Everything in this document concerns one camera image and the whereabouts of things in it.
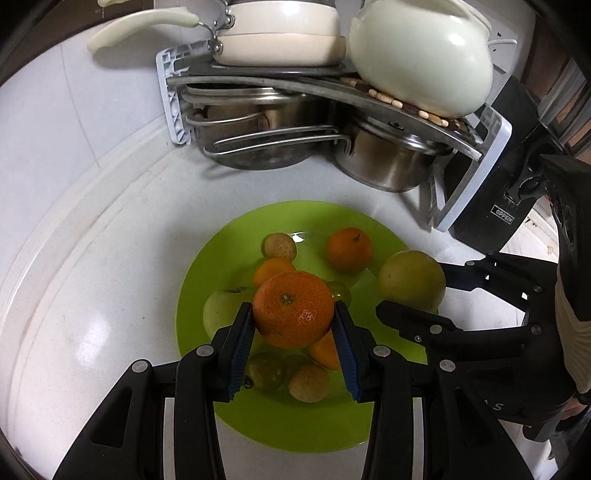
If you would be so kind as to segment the person right hand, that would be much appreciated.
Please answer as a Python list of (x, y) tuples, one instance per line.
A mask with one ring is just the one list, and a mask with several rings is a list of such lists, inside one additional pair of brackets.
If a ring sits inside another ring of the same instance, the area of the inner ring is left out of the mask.
[(579, 415), (584, 412), (590, 405), (590, 396), (583, 395), (580, 397), (572, 397), (564, 406), (562, 410), (561, 419), (566, 420), (570, 417)]

